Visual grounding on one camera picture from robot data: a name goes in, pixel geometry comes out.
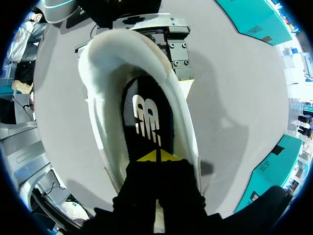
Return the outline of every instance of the white fabric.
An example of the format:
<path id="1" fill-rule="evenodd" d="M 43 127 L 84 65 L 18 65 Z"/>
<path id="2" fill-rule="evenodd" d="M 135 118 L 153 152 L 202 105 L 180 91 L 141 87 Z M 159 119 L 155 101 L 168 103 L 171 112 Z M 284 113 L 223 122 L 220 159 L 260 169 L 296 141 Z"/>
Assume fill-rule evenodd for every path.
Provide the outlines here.
<path id="1" fill-rule="evenodd" d="M 85 47 L 78 69 L 88 90 L 95 140 L 117 191 L 129 162 L 121 117 L 122 92 L 138 71 L 146 71 L 163 89 L 174 116 L 174 154 L 194 165 L 201 191 L 198 147 L 187 102 L 170 62 L 156 44 L 134 31 L 108 30 Z"/>
<path id="2" fill-rule="evenodd" d="M 27 41 L 31 36 L 31 32 L 34 29 L 35 22 L 29 20 L 34 20 L 35 13 L 29 13 L 18 29 L 18 32 L 13 38 L 13 41 L 7 52 L 8 61 L 19 63 L 25 52 Z"/>

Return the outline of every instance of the yellow arrow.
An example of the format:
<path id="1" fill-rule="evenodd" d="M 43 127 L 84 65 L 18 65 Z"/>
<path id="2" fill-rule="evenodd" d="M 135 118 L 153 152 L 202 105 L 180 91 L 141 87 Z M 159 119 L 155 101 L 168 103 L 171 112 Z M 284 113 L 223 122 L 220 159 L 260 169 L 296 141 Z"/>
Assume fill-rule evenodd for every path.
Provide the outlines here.
<path id="1" fill-rule="evenodd" d="M 144 157 L 140 158 L 137 160 L 137 162 L 146 162 L 146 161 L 151 161 L 151 162 L 156 162 L 157 161 L 157 150 L 154 150 Z"/>
<path id="2" fill-rule="evenodd" d="M 180 161 L 181 159 L 161 149 L 161 160 L 162 162 L 166 162 L 166 161 Z M 137 160 L 137 162 L 146 162 L 146 161 L 156 162 L 157 150 L 153 150 L 152 152 L 148 153 L 147 155 Z"/>

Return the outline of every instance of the hand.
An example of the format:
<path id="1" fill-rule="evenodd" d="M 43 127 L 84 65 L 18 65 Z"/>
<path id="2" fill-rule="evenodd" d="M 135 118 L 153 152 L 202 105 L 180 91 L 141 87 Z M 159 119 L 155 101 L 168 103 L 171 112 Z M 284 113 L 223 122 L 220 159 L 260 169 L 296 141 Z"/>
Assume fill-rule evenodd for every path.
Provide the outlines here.
<path id="1" fill-rule="evenodd" d="M 34 16 L 34 22 L 38 23 L 40 21 L 40 19 L 43 17 L 42 14 L 35 14 Z"/>

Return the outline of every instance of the black cable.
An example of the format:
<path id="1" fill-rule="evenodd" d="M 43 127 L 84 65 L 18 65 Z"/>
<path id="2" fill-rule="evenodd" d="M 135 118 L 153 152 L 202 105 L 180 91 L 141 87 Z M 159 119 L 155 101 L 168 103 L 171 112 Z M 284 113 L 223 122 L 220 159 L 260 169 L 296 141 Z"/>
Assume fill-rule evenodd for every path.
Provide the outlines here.
<path id="1" fill-rule="evenodd" d="M 27 33 L 29 33 L 29 34 L 30 34 L 30 36 L 32 36 L 32 37 L 33 37 L 33 39 L 35 39 L 35 41 L 38 41 L 38 40 L 35 38 L 35 36 L 34 36 L 31 32 L 29 32 L 26 28 L 24 28 L 23 26 L 20 26 L 20 28 L 25 29 L 25 30 L 26 30 L 26 32 L 27 32 Z"/>
<path id="2" fill-rule="evenodd" d="M 45 196 L 44 196 L 44 197 L 47 197 L 47 196 L 49 195 L 49 193 L 51 193 L 52 190 L 53 190 L 54 188 L 56 188 L 56 187 L 53 187 L 54 185 L 55 185 L 55 182 L 52 183 L 51 188 L 47 189 L 46 191 L 43 191 L 43 193 L 45 192 Z"/>
<path id="3" fill-rule="evenodd" d="M 93 39 L 93 37 L 91 36 L 92 35 L 92 32 L 94 30 L 94 28 L 96 28 L 97 24 L 92 28 L 92 30 L 90 31 L 90 39 Z"/>
<path id="4" fill-rule="evenodd" d="M 29 116 L 30 120 L 33 121 L 32 117 L 31 117 L 31 116 L 29 115 L 29 113 L 26 111 L 25 107 L 22 106 L 22 105 L 15 99 L 14 96 L 12 96 L 12 97 L 13 97 L 13 99 L 24 109 L 24 111 L 25 111 L 25 112 L 27 113 L 27 115 Z"/>

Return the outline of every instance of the person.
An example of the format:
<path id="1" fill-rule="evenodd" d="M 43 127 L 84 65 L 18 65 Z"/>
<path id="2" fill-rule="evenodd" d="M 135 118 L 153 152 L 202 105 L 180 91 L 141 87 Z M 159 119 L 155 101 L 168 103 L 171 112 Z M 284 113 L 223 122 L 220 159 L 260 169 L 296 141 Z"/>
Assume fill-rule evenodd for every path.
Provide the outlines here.
<path id="1" fill-rule="evenodd" d="M 298 120 L 300 122 L 308 123 L 310 125 L 313 125 L 313 117 L 311 115 L 299 115 Z"/>
<path id="2" fill-rule="evenodd" d="M 46 27 L 46 23 L 39 23 L 42 16 L 33 12 L 27 15 L 8 49 L 8 61 L 19 63 L 36 60 L 38 46 L 34 43 L 40 42 Z"/>
<path id="3" fill-rule="evenodd" d="M 299 126 L 298 132 L 304 136 L 312 138 L 312 136 L 313 136 L 313 125 L 310 125 L 310 128 L 305 128 L 303 126 Z"/>
<path id="4" fill-rule="evenodd" d="M 113 212 L 95 208 L 81 234 L 154 234 L 156 201 L 163 207 L 166 234 L 209 234 L 207 214 L 187 160 L 155 162 L 131 161 L 127 177 Z"/>

